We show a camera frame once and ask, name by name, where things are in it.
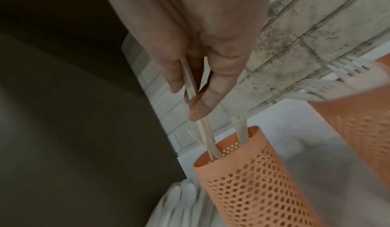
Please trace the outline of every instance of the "plastic fork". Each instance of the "plastic fork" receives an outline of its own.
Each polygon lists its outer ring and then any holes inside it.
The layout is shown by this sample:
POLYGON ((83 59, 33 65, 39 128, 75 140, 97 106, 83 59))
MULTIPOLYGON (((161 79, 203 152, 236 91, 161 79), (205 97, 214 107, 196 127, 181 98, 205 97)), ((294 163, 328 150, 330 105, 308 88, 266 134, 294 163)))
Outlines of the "plastic fork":
POLYGON ((347 84, 331 80, 305 79, 297 83, 295 86, 317 95, 323 100, 336 99, 355 93, 355 91, 347 84))
POLYGON ((390 69, 375 61, 346 56, 327 66, 357 92, 390 84, 390 69))

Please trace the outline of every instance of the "orange cylindrical container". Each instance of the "orange cylindrical container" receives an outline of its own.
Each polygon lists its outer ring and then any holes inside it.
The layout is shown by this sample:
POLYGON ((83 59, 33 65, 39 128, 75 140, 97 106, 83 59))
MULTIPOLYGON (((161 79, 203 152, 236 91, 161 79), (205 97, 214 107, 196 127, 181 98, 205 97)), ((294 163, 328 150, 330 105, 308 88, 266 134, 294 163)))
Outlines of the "orange cylindrical container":
POLYGON ((236 134, 217 143, 225 158, 211 162, 204 153, 194 164, 224 222, 229 227, 322 226, 260 128, 248 132, 243 146, 236 134))
POLYGON ((390 86, 309 104, 390 186, 390 86))

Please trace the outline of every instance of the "dark surface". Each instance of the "dark surface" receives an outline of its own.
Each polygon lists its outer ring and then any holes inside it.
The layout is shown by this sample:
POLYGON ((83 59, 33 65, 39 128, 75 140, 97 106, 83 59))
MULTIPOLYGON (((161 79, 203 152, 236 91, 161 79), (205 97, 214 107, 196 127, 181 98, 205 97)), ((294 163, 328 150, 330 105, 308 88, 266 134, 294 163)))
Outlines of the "dark surface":
POLYGON ((119 49, 0 21, 0 226, 144 226, 184 174, 119 49))
POLYGON ((0 14, 115 47, 127 33, 107 0, 0 0, 0 14))

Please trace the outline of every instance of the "human hand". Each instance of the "human hand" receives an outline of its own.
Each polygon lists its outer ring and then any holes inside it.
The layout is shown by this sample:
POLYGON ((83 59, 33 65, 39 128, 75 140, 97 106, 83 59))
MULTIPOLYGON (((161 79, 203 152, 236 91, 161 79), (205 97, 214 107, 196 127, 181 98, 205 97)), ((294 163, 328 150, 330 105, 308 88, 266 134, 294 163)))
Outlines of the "human hand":
POLYGON ((171 93, 184 85, 180 58, 187 56, 197 87, 208 57, 211 73, 189 101, 188 118, 209 114, 233 89, 267 15, 269 0, 109 0, 148 52, 171 93))

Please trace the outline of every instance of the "orange utensil holder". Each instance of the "orange utensil holder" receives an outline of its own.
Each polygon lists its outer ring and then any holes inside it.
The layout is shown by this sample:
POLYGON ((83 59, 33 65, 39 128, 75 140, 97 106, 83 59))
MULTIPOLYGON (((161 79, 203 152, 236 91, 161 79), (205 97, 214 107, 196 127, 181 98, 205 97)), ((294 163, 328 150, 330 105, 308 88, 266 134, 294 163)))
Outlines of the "orange utensil holder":
POLYGON ((390 86, 309 104, 390 187, 390 86))
POLYGON ((226 156, 222 160, 211 162, 204 153, 194 164, 224 222, 229 227, 322 226, 260 128, 248 131, 243 146, 236 134, 216 145, 226 156))

